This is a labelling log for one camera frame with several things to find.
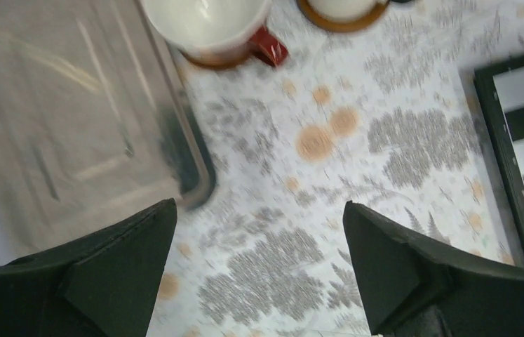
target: floral pattern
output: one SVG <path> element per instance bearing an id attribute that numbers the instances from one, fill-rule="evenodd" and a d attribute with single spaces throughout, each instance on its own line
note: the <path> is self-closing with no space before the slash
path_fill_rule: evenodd
<path id="1" fill-rule="evenodd" d="M 268 25 L 290 51 L 276 70 L 177 57 L 219 183 L 180 216 L 149 336 L 369 336 L 351 199 L 523 264 L 471 71 L 524 51 L 524 0 L 392 4 L 355 34 L 276 0 Z"/>

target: white mug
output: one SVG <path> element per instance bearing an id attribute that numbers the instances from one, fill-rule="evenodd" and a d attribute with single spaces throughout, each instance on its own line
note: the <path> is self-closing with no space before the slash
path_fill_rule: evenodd
<path id="1" fill-rule="evenodd" d="M 323 18 L 333 22 L 350 22 L 362 18 L 377 4 L 387 0 L 308 0 Z"/>

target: floral tablecloth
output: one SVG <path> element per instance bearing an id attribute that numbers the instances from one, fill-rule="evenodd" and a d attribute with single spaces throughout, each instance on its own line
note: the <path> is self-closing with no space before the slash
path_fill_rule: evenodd
<path id="1" fill-rule="evenodd" d="M 180 215 L 148 336 L 369 336 L 350 199 L 520 263 L 471 73 L 524 51 L 524 0 L 392 4 L 355 34 L 275 0 L 269 26 L 290 49 L 278 70 L 180 60 L 219 184 Z"/>

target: red mug handle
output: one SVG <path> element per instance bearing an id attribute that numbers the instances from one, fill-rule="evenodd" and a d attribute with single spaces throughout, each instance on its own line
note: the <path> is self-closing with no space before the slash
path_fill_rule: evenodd
<path id="1" fill-rule="evenodd" d="M 288 49 L 266 25 L 261 26 L 249 42 L 253 46 L 255 57 L 272 67 L 278 67 L 288 57 Z"/>

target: coaster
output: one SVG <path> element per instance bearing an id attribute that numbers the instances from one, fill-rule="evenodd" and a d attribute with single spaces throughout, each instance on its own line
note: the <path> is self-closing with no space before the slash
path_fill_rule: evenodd
<path id="1" fill-rule="evenodd" d="M 376 4 L 375 7 L 373 7 L 373 9 L 365 16 L 351 22 L 333 22 L 326 20 L 311 7 L 307 0 L 297 0 L 297 3 L 299 4 L 299 9 L 303 12 L 303 15 L 305 15 L 311 23 L 321 29 L 334 33 L 351 33 L 369 27 L 377 21 L 377 19 L 382 17 L 386 8 L 390 4 L 390 1 L 385 4 Z"/>
<path id="2" fill-rule="evenodd" d="M 252 55 L 252 53 L 247 53 L 243 56 L 241 56 L 240 58 L 236 59 L 236 60 L 231 60 L 229 62 L 223 62 L 223 63 L 206 63 L 206 62 L 202 62 L 200 60 L 196 60 L 194 58 L 192 58 L 191 56 L 187 55 L 186 53 L 181 53 L 183 55 L 183 57 L 185 57 L 186 60 L 188 60 L 191 64 L 197 66 L 197 67 L 200 67 L 200 68 L 203 68 L 203 69 L 207 69 L 207 70 L 215 70 L 215 71 L 219 71 L 219 70 L 228 70 L 228 69 L 232 69 L 232 68 L 235 68 L 239 65 L 242 65 L 243 63 L 245 63 L 247 60 L 249 60 L 249 58 Z"/>

